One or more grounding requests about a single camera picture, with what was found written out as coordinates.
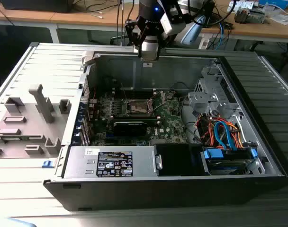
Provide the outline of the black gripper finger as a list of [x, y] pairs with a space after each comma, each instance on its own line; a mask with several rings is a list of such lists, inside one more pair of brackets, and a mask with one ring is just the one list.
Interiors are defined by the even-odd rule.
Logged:
[[157, 59], [159, 59], [159, 57], [160, 57], [161, 50], [167, 46], [167, 42], [168, 42], [168, 40], [167, 40], [167, 38], [164, 39], [163, 33], [159, 33], [157, 35], [157, 44], [158, 44]]
[[[138, 27], [140, 33], [133, 32]], [[142, 43], [144, 42], [144, 18], [137, 17], [136, 20], [128, 19], [125, 23], [125, 31], [129, 39], [129, 43], [138, 50], [138, 57], [142, 57]]]

